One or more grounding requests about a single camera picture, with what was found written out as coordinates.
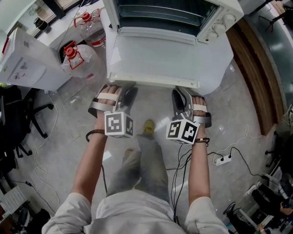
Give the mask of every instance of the label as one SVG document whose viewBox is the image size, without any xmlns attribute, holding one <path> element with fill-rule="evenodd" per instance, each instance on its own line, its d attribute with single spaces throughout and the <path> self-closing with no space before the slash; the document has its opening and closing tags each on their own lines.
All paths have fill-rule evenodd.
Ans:
<svg viewBox="0 0 293 234">
<path fill-rule="evenodd" d="M 100 47 L 105 44 L 105 41 L 106 41 L 106 36 L 104 36 L 102 39 L 98 40 L 97 42 L 93 42 L 92 46 Z"/>
</svg>

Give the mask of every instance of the plastic bottle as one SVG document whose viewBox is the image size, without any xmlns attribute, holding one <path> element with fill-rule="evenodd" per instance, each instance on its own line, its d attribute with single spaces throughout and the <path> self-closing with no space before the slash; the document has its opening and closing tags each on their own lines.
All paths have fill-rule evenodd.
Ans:
<svg viewBox="0 0 293 234">
<path fill-rule="evenodd" d="M 106 33 L 100 19 L 100 10 L 97 9 L 91 14 L 86 12 L 81 18 L 82 23 L 78 25 L 76 25 L 77 18 L 74 19 L 74 26 L 79 29 L 81 37 L 89 46 L 94 48 L 103 46 L 106 43 Z"/>
<path fill-rule="evenodd" d="M 64 48 L 66 57 L 61 64 L 62 69 L 73 77 L 90 79 L 99 72 L 101 61 L 94 51 L 88 45 L 76 45 L 76 42 L 70 43 Z"/>
</svg>

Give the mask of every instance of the white t-shirt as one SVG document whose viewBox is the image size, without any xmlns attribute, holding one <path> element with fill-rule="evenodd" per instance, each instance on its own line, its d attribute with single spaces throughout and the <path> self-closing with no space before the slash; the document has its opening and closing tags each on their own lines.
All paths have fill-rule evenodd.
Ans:
<svg viewBox="0 0 293 234">
<path fill-rule="evenodd" d="M 228 234 L 208 197 L 192 202 L 184 227 L 173 222 L 173 214 L 166 201 L 129 190 L 103 199 L 92 220 L 90 202 L 71 193 L 42 234 Z"/>
</svg>

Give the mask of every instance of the box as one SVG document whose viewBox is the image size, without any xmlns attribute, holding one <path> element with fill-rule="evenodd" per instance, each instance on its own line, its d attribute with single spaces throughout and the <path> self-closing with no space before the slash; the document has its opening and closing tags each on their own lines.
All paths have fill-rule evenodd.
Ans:
<svg viewBox="0 0 293 234">
<path fill-rule="evenodd" d="M 174 120 L 167 126 L 166 138 L 181 144 L 193 144 L 200 124 L 187 119 Z"/>
<path fill-rule="evenodd" d="M 115 138 L 133 137 L 133 120 L 124 112 L 105 112 L 105 135 Z"/>
</svg>

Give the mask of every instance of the bracelet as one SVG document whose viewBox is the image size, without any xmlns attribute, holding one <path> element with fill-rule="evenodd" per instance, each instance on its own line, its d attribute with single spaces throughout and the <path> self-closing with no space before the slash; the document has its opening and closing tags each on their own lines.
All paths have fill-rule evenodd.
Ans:
<svg viewBox="0 0 293 234">
<path fill-rule="evenodd" d="M 198 138 L 195 139 L 194 143 L 206 143 L 206 146 L 209 146 L 210 139 L 209 138 Z"/>
<path fill-rule="evenodd" d="M 95 130 L 92 130 L 92 131 L 88 132 L 88 133 L 86 134 L 86 140 L 87 140 L 87 142 L 90 142 L 90 139 L 89 139 L 88 137 L 89 137 L 90 135 L 94 134 L 94 133 L 100 133 L 100 134 L 105 135 L 105 130 L 95 129 Z"/>
</svg>

